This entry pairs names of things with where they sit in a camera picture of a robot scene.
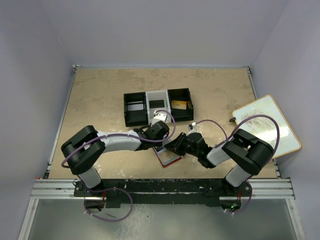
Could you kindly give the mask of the red leather card holder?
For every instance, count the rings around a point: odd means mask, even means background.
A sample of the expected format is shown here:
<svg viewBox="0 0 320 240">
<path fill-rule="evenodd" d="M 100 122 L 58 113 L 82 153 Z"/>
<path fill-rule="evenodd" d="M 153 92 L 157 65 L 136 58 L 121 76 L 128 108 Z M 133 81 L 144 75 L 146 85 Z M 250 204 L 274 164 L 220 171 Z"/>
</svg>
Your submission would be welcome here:
<svg viewBox="0 0 320 240">
<path fill-rule="evenodd" d="M 182 159 L 181 156 L 167 150 L 165 148 L 165 145 L 168 144 L 170 141 L 164 141 L 161 146 L 155 146 L 153 147 L 153 151 L 159 160 L 160 164 L 162 165 L 163 168 L 179 161 Z"/>
</svg>

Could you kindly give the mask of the black white three-compartment tray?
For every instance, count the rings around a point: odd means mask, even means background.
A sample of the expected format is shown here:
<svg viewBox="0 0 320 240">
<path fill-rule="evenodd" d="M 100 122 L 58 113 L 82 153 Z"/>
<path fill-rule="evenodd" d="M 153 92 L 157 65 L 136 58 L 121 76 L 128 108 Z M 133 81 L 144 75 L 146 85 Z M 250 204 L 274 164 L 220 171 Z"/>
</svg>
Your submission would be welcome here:
<svg viewBox="0 0 320 240">
<path fill-rule="evenodd" d="M 150 124 L 155 111 L 160 110 L 171 113 L 176 122 L 194 119 L 194 105 L 188 88 L 125 93 L 123 104 L 126 127 Z"/>
</svg>

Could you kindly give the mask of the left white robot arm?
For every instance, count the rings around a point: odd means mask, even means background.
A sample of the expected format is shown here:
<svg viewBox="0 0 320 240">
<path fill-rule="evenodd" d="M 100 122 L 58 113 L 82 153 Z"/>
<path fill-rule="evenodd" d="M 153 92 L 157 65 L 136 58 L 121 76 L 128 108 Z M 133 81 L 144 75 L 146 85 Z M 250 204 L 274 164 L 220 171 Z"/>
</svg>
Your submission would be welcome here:
<svg viewBox="0 0 320 240">
<path fill-rule="evenodd" d="M 61 146 L 65 157 L 61 166 L 78 176 L 91 196 L 98 196 L 103 191 L 103 184 L 94 164 L 102 154 L 144 151 L 161 146 L 169 132 L 168 125 L 161 120 L 128 132 L 101 132 L 88 125 Z"/>
</svg>

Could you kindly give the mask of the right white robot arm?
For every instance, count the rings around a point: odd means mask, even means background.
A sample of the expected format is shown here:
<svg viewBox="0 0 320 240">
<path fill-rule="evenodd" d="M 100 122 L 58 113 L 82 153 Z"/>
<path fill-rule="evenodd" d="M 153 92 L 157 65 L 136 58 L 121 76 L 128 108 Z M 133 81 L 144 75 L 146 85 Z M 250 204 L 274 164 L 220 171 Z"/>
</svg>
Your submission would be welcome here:
<svg viewBox="0 0 320 240">
<path fill-rule="evenodd" d="M 178 156 L 189 154 L 196 157 L 207 169 L 232 159 L 236 165 L 222 183 L 222 190 L 228 196 L 235 195 L 248 178 L 258 175 L 274 154 L 274 148 L 269 143 L 243 129 L 238 129 L 230 140 L 220 146 L 209 146 L 202 134 L 193 129 L 181 133 L 164 147 Z"/>
</svg>

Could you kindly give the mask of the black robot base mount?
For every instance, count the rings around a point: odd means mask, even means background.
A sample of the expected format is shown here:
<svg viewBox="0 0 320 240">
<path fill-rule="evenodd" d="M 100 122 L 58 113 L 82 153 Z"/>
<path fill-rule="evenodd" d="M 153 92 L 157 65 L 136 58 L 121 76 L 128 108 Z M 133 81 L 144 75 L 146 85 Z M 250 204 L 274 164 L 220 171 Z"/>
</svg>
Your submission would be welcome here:
<svg viewBox="0 0 320 240">
<path fill-rule="evenodd" d="M 205 205 L 239 209 L 241 200 L 252 196 L 252 187 L 243 182 L 238 187 L 222 178 L 192 179 L 102 179 L 93 189 L 75 181 L 74 196 L 82 197 L 107 209 L 121 205 Z"/>
</svg>

